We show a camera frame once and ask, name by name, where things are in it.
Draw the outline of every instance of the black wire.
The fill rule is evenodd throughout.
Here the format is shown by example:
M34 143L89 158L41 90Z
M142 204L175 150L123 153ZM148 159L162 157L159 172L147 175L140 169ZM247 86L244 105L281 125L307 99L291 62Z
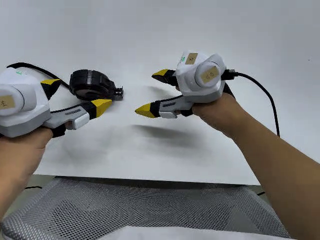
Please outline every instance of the black wire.
M24 190L26 189L42 189L42 186L27 186L24 188Z
M47 71L47 70L45 70L45 69L43 69L41 67L32 65L30 63L17 62L17 63L14 63L14 64L11 64L11 65L7 66L7 68L14 68L14 69L17 69L17 68L28 68L28 69L33 69L33 70L39 71L40 73L48 75L52 79L60 79L61 80L61 84L63 86L65 86L67 89L69 89L69 84L66 83L65 81L63 81L60 77L54 75L53 73L51 73L51 72L49 72L49 71Z
M249 79L250 81L254 82L259 88L261 88L262 91L264 91L264 93L268 96L268 98L270 99L271 105L272 105L272 109L273 109L273 115L274 115L274 122L275 122L275 128L276 128L276 134L280 137L280 130L279 130L279 123L278 123L278 115L277 115L277 110L276 110L276 105L274 102L274 99L272 98L272 96L270 95L270 93L267 91L267 89L264 88L264 86L262 86L257 80L255 80L253 77L241 73L241 72L235 72L234 73L235 76L240 76L240 77L244 77L246 79Z

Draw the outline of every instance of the black device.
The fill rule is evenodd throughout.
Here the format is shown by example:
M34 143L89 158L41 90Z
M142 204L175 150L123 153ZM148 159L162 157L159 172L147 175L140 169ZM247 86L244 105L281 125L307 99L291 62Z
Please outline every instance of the black device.
M105 74L87 69L77 70L71 74L69 90L78 99L86 101L121 100L124 96L123 88L117 88Z

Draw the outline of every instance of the gray mesh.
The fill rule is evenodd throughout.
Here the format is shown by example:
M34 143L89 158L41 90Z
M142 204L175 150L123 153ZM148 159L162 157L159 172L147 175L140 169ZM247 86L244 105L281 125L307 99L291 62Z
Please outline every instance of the gray mesh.
M129 187L55 178L2 223L14 240L95 240L124 226L186 227L289 238L247 187Z

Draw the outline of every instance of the tan label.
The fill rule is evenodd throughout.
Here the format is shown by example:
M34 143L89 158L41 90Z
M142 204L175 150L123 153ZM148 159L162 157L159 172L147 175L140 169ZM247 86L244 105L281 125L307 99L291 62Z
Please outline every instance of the tan label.
M0 96L0 109L11 109L15 106L14 98L11 95Z
M208 69L204 73L201 74L202 81L206 84L219 75L219 71L216 66Z
M198 53L189 53L186 61L185 61L185 64L186 65L192 65L192 64L195 64L195 61L196 61L196 58L198 56Z

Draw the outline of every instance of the human hand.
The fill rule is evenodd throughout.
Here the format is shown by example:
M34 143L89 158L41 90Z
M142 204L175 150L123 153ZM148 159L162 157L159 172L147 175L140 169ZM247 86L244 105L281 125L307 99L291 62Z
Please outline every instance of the human hand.
M214 129L233 138L241 130L250 116L228 93L223 93L221 98L210 103L196 103L192 107L195 115Z
M0 176L26 184L37 169L52 136L50 129L41 127L15 138L1 137Z

